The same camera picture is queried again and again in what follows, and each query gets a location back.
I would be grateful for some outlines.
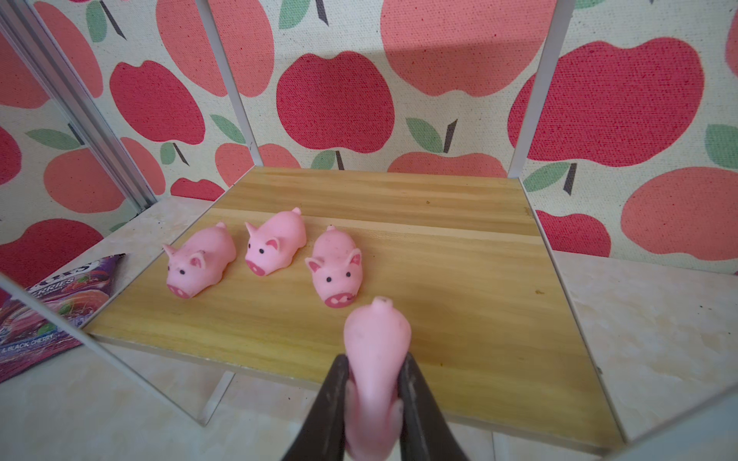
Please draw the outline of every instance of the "marble surface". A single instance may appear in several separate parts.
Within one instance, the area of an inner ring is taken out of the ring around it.
[[[167,198],[66,267],[128,253],[120,289],[160,253],[160,243],[173,241],[210,205]],[[554,259],[628,438],[738,381],[738,277],[561,252]],[[194,415],[222,375],[107,347]],[[0,384],[0,443],[14,460],[279,460],[314,396],[236,375],[203,429],[79,347]],[[596,459],[450,426],[474,461]],[[730,459],[734,447],[712,446],[711,453]],[[399,460],[397,447],[391,459]]]
[[[554,258],[629,439],[738,382],[738,277]]]

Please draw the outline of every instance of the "wooden board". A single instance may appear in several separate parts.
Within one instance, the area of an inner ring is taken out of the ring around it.
[[[244,221],[300,206],[308,245],[268,277],[246,266]],[[622,438],[520,183],[508,179],[257,168],[177,242],[223,221],[238,248],[193,299],[165,286],[159,257],[86,331],[249,370],[322,382],[353,306],[392,298],[411,352],[449,415],[615,448]],[[303,260],[325,227],[364,253],[358,300],[325,307]]]

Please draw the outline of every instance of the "purple package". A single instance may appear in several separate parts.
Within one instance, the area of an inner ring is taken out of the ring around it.
[[[26,291],[80,327],[110,298],[112,276],[122,256],[87,263]],[[33,309],[10,298],[0,308],[0,383],[80,344]]]

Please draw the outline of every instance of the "red apple print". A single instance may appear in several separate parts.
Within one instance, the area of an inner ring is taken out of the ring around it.
[[[205,138],[205,121],[192,94],[159,63],[118,63],[110,92],[125,121],[146,139],[195,145]]]
[[[390,88],[374,64],[352,51],[326,60],[303,55],[277,84],[277,113],[287,134],[308,149],[381,149],[392,134]]]
[[[263,93],[272,78],[275,45],[258,0],[213,0],[215,24],[238,92]],[[187,78],[215,96],[228,94],[194,0],[159,0],[156,24],[164,46]]]
[[[533,60],[556,0],[385,0],[382,43],[390,66],[429,96],[488,96]]]
[[[0,63],[3,63],[3,72],[0,72],[0,104],[35,109],[49,100],[49,95],[2,34]]]
[[[259,147],[259,154],[265,167],[300,168],[300,163],[289,150],[276,144],[265,144]]]
[[[610,234],[595,218],[582,215],[553,216],[536,210],[551,248],[561,252],[610,256]]]
[[[738,257],[738,173],[690,167],[656,176],[628,198],[623,233],[656,254]]]
[[[215,167],[228,187],[231,187],[254,166],[249,148],[240,144],[223,144],[215,151]]]
[[[427,152],[410,152],[395,159],[387,171],[390,173],[507,178],[507,172],[500,161],[483,153],[470,153],[449,158]]]
[[[510,110],[513,145],[534,78]],[[528,158],[589,159],[608,167],[645,162],[692,123],[704,83],[697,52],[675,38],[631,49],[586,44],[559,59]]]
[[[167,190],[167,180],[159,163],[156,161],[151,152],[146,150],[138,141],[131,138],[120,138],[125,149],[131,154],[131,158],[136,166],[141,170],[141,174],[148,182],[151,190],[157,195],[161,195]]]
[[[0,184],[21,172],[21,149],[13,137],[0,127]]]
[[[82,32],[56,7],[43,1],[37,1],[33,7],[54,35],[61,51],[72,63],[92,97],[99,97],[103,93],[103,74]]]
[[[728,32],[728,43],[725,44],[725,62],[738,77],[738,10],[736,10],[736,15],[733,16],[733,24],[731,24],[731,30]]]
[[[124,199],[89,149],[63,153],[50,161],[44,186],[54,201],[78,213],[113,211]]]
[[[225,193],[222,187],[212,181],[201,179],[200,181],[193,182],[185,178],[177,179],[176,182],[172,184],[170,191],[172,192],[172,195],[200,198],[201,200],[210,201],[218,200],[218,197]]]
[[[34,285],[103,239],[87,224],[49,219],[0,245],[0,271],[23,287]],[[0,304],[8,295],[0,290]]]

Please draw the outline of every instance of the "squishy pig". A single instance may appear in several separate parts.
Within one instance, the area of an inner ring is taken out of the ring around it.
[[[164,245],[169,256],[167,287],[180,298],[191,298],[223,278],[235,260],[235,244],[224,223],[199,230],[178,250]]]
[[[299,208],[279,212],[261,227],[246,223],[246,228],[251,236],[246,264],[258,276],[289,266],[295,252],[308,243]]]
[[[351,377],[346,382],[346,451],[355,461],[383,461],[402,430],[397,377],[410,348],[410,323],[376,297],[346,319],[343,344]]]
[[[315,240],[313,256],[305,259],[313,273],[313,286],[330,308],[354,302],[362,284],[362,251],[345,232],[328,226]]]

